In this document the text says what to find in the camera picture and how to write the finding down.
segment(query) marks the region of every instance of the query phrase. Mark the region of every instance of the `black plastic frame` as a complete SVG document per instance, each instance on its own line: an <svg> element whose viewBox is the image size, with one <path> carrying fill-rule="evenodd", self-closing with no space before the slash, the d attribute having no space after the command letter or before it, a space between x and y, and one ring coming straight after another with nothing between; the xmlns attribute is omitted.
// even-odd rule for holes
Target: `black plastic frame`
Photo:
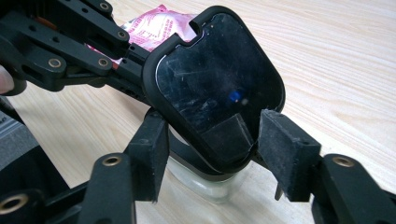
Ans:
<svg viewBox="0 0 396 224"><path fill-rule="evenodd" d="M213 160L209 156L210 153L206 150L206 148L209 148L208 145L205 143L205 141L201 139L199 134L197 134L192 127L189 127L187 121L184 120L184 118L180 116L179 113L164 98L164 96L158 89L156 81L157 66L161 59L165 55L171 53L177 46L189 47L199 41L199 39L202 37L202 27L204 27L208 21L211 21L214 16L220 13L225 13L234 17L239 22L239 24L246 30L247 35L251 38L251 40L254 41L253 44L257 45L257 49L261 52L263 58L267 60L269 64L271 64L270 60L263 52L259 43L255 40L255 38L248 30L246 25L242 22L242 20L233 11L231 11L227 7L210 7L190 22L191 28L197 34L197 36L192 41L185 42L177 34L174 34L150 53L144 64L142 83L143 91L146 94L149 103L158 111L160 111L164 118L175 128L178 133L183 133L183 137L196 149L197 153L202 157L202 159L216 171L224 174L232 174L240 171L248 164L255 150L250 150L248 155L241 161L236 161L229 164L220 164ZM285 89L279 73L276 71L272 64L271 66L273 76L276 76L278 78L278 82L281 86L280 88L282 89L282 100L276 107L276 111L280 112L285 103Z"/></svg>

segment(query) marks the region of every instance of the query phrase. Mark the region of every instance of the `wooden table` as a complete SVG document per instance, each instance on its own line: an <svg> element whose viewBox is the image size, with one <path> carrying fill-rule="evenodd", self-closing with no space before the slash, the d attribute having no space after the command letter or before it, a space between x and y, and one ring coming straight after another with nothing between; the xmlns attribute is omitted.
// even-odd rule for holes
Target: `wooden table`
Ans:
<svg viewBox="0 0 396 224"><path fill-rule="evenodd" d="M360 161L396 192L396 2L389 1L109 1L118 24L164 4L198 14L233 9L283 77L283 113L322 145ZM148 109L112 90L34 85L9 97L70 187L92 164L123 151ZM166 172L157 204L137 203L139 223L312 223L309 203L276 202L275 178L250 164L227 203L204 200Z"/></svg>

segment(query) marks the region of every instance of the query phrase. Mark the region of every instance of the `pink snack wrapper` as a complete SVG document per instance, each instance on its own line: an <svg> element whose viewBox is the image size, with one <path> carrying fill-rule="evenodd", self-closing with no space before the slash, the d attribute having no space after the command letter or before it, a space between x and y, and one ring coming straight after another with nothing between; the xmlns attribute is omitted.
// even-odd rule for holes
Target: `pink snack wrapper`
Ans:
<svg viewBox="0 0 396 224"><path fill-rule="evenodd" d="M189 26L195 16L168 10L166 6L160 5L126 22L121 28L128 32L130 44L136 43L143 49L153 51L174 33L187 42L195 38L196 33ZM120 64L120 59L112 61L115 66Z"/></svg>

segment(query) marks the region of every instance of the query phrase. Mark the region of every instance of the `wood grain surface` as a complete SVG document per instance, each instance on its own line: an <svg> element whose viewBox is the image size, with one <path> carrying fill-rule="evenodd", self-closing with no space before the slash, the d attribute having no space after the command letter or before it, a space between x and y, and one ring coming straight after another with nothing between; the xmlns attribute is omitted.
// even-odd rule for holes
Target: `wood grain surface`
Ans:
<svg viewBox="0 0 396 224"><path fill-rule="evenodd" d="M396 2L109 1L123 24L166 5L199 14L234 10L282 76L283 113L322 144L322 154L360 161L396 192ZM34 85L9 100L67 183L86 181L94 161L123 151L147 106L109 88ZM165 173L159 202L137 203L139 223L313 223L309 203L276 202L270 172L250 164L227 203L212 203Z"/></svg>

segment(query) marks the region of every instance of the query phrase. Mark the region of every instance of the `human hand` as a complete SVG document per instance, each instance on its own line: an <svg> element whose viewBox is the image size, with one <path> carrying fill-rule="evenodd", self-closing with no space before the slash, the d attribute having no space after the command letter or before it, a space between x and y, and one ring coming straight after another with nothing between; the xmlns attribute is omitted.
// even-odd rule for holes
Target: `human hand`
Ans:
<svg viewBox="0 0 396 224"><path fill-rule="evenodd" d="M9 72L0 65L0 94L14 89L14 81Z"/></svg>

